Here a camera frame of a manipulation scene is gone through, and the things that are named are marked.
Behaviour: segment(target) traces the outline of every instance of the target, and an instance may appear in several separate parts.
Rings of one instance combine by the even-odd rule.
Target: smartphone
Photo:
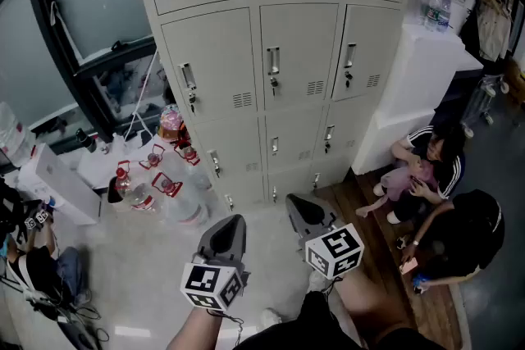
[[[410,176],[410,179],[414,182],[414,183],[417,183],[419,185],[422,186],[422,182],[420,180],[418,180],[415,176],[411,175]]]
[[[399,266],[399,271],[402,275],[406,275],[409,271],[412,271],[418,266],[418,260],[414,257],[412,260],[405,262],[402,266]]]

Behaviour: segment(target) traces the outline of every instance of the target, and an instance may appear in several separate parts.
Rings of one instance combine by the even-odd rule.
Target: black hair
[[[459,124],[442,124],[434,128],[436,141],[443,139],[441,160],[452,162],[463,151],[465,146],[465,133]]]

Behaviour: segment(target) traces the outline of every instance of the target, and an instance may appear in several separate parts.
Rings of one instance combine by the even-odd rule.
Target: white box
[[[306,242],[306,262],[332,280],[361,264],[364,244],[351,223]]]
[[[227,311],[243,284],[234,267],[186,263],[180,291],[194,307]]]
[[[54,198],[55,208],[76,225],[98,222],[100,197],[47,144],[38,145],[30,161],[21,167],[18,188],[34,199]]]

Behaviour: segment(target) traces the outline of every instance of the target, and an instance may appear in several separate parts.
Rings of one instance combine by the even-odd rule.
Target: wooden platform
[[[347,223],[353,223],[365,244],[362,267],[404,309],[411,326],[447,349],[462,347],[458,317],[448,286],[432,287],[423,295],[413,292],[410,275],[399,272],[401,252],[395,240],[413,231],[410,222],[393,226],[386,220],[388,203],[366,219],[356,216],[359,207],[372,204],[377,197],[372,188],[377,173],[352,177],[343,184],[319,189],[316,195],[327,200]]]

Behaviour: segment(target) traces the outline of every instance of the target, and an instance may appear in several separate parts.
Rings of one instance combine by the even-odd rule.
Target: person
[[[431,188],[422,180],[413,181],[411,188],[403,191],[397,202],[392,202],[394,210],[387,215],[391,224],[411,219],[422,206],[435,206],[448,199],[463,177],[464,144],[465,135],[460,125],[428,125],[392,145],[394,157],[406,162],[416,178],[422,169],[422,159],[429,161],[437,188]],[[373,191],[378,197],[385,194],[381,183]]]
[[[397,239],[402,262],[416,257],[414,289],[422,293],[431,286],[471,279],[485,269],[503,245],[504,218],[499,203],[476,189],[440,204],[419,228],[413,241]]]
[[[36,230],[30,232],[25,251],[16,246],[10,234],[3,232],[0,234],[3,244],[0,255],[7,259],[9,266],[22,281],[24,276],[21,274],[19,263],[20,258],[25,256],[27,272],[37,291],[46,293],[50,298],[59,298],[61,302],[71,302],[74,306],[80,307],[91,299],[91,292],[85,285],[80,255],[75,248],[68,247],[57,260],[51,258],[57,247],[52,222],[53,218],[49,215],[43,223],[45,244],[41,248],[34,246]]]
[[[442,349],[410,329],[401,308],[359,268],[347,272],[334,285],[357,331],[370,348]],[[247,338],[235,349],[360,349],[342,332],[339,323],[332,316],[327,303],[330,290],[331,287],[326,287],[324,277],[314,271],[310,275],[310,286],[296,320],[279,323],[276,317],[276,324]],[[196,307],[167,350],[212,350],[216,346],[221,323],[220,316]]]

